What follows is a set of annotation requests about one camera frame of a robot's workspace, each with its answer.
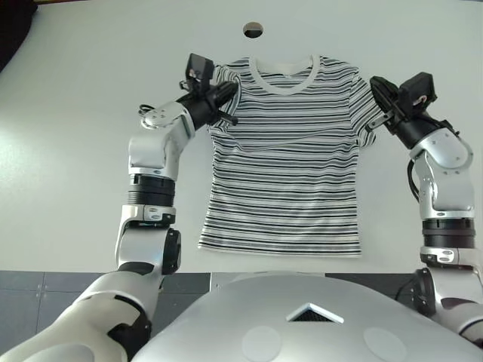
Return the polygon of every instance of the gray floor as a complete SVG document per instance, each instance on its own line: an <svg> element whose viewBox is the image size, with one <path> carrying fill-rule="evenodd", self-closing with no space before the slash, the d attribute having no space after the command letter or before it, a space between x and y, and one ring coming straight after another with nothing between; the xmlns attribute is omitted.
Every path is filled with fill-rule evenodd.
<svg viewBox="0 0 483 362"><path fill-rule="evenodd" d="M50 325L100 274L0 271L0 354ZM411 275L326 274L394 297ZM208 292L209 274L176 274L165 279L153 320L153 335L163 330ZM409 288L400 301L411 306Z"/></svg>

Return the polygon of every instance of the white table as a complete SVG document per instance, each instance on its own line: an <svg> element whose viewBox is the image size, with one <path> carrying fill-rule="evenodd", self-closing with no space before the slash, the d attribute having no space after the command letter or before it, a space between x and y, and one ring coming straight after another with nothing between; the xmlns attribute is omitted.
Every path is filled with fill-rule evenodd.
<svg viewBox="0 0 483 362"><path fill-rule="evenodd" d="M437 103L475 150L481 232L482 4L456 0L93 0L45 5L0 73L0 269L106 272L128 188L127 146L141 103L182 94L190 52L295 61L320 53L365 78L435 76ZM256 20L259 39L242 35ZM406 184L408 152L386 130L358 169L363 257L251 256L196 246L211 186L203 130L183 154L175 204L182 272L412 272L422 243Z"/></svg>

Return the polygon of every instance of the t-shirt sleeve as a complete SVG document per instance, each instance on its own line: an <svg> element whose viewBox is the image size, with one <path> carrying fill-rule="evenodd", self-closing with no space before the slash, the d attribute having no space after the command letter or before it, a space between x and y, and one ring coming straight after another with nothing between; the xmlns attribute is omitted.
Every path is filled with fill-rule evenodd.
<svg viewBox="0 0 483 362"><path fill-rule="evenodd" d="M352 79L349 114L352 129L358 137L359 145L365 147L374 143L376 135L374 132L367 132L365 125L380 117L383 113L372 97L369 84L359 74L356 74Z"/></svg>
<svg viewBox="0 0 483 362"><path fill-rule="evenodd" d="M212 84L220 84L224 81L233 81L238 85L238 91L235 96L220 108L221 111L228 113L229 115L234 115L242 95L240 75L237 72L233 72L228 66L216 66L214 69L213 80L211 81Z"/></svg>

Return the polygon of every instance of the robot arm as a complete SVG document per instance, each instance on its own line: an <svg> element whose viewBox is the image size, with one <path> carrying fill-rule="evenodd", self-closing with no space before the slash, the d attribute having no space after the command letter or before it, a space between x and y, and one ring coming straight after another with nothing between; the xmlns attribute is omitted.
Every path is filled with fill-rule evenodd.
<svg viewBox="0 0 483 362"><path fill-rule="evenodd" d="M180 264L180 233L170 227L180 154L204 124L236 123L219 108L238 85L210 85L213 73L213 62L191 54L182 83L189 93L157 109L141 106L143 129L129 144L131 185L116 244L118 270L98 278L49 328L0 362L128 361L149 341L163 277Z"/></svg>
<svg viewBox="0 0 483 362"><path fill-rule="evenodd" d="M481 251L475 248L474 192L469 177L473 152L447 121L426 112L436 100L432 76L420 73L401 87L371 79L384 124L410 150L408 180L420 204L424 245L416 271L414 307L419 313L483 347ZM419 190L412 180L415 168Z"/></svg>

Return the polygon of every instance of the striped t-shirt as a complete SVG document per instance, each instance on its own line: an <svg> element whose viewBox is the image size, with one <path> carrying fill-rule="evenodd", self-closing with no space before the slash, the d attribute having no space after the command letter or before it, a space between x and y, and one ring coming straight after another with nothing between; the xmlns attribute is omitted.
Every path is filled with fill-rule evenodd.
<svg viewBox="0 0 483 362"><path fill-rule="evenodd" d="M239 92L224 111L238 125L209 127L213 185L199 246L215 250L357 256L355 171L380 115L348 63L312 56L295 74L243 58L216 69Z"/></svg>

